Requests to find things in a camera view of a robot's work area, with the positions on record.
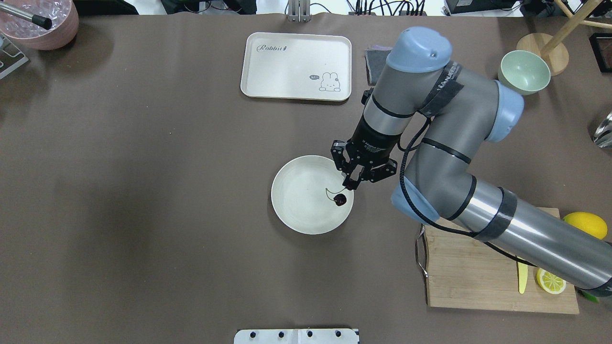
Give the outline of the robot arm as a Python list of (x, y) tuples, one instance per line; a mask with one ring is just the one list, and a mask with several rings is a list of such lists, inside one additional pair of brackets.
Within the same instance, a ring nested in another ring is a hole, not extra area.
[(355, 190), (393, 175), (392, 204), (437, 227), (444, 218), (518, 263), (543, 268), (597, 298), (611, 295), (611, 244), (467, 172), (484, 141), (504, 139), (520, 119), (523, 97), (451, 60), (437, 31), (400, 33), (348, 141), (330, 148), (343, 187)]

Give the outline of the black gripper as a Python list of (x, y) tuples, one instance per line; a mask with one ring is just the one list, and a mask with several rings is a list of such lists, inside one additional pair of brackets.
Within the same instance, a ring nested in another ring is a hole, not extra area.
[(400, 137), (374, 130), (362, 116), (348, 141), (334, 140), (331, 154), (335, 168), (343, 172), (343, 187), (356, 190), (362, 181), (375, 183), (395, 175), (397, 163), (390, 155)]

